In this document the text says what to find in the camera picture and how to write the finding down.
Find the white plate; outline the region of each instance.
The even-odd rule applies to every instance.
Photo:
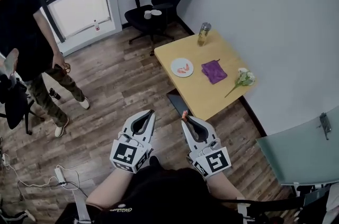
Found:
[[[171,63],[171,70],[178,77],[188,77],[193,73],[194,67],[188,59],[177,58]]]
[[[151,10],[152,15],[154,16],[160,16],[162,12],[160,10]]]

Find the white flower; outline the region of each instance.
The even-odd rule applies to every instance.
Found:
[[[254,74],[246,68],[239,68],[238,69],[238,78],[235,81],[235,86],[232,90],[225,96],[225,98],[237,87],[240,86],[252,86],[255,82]]]
[[[249,70],[246,69],[246,68],[238,68],[239,74],[241,74],[241,73],[246,73],[246,72],[248,72],[248,71],[249,71]]]

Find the power strip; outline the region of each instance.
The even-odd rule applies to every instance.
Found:
[[[10,160],[6,158],[4,154],[2,154],[2,163],[4,163],[5,166],[8,166],[10,164]]]
[[[63,183],[63,185],[67,185],[63,171],[61,170],[61,168],[57,167],[56,169],[54,169],[55,174],[57,175],[57,179],[59,181],[59,183]]]

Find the black shirt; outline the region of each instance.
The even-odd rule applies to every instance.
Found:
[[[0,0],[0,53],[7,56],[19,50],[17,73],[30,81],[47,70],[53,51],[42,34],[33,14],[40,0]]]
[[[212,198],[201,175],[190,168],[138,173],[119,203],[103,211],[89,205],[87,209],[95,224],[243,223],[241,214]],[[76,217],[76,205],[71,203],[56,223],[71,224]]]

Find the purple cloth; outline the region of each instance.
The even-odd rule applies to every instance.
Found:
[[[202,72],[208,77],[209,81],[213,85],[227,77],[227,74],[223,71],[218,63],[219,60],[212,60],[201,65]]]

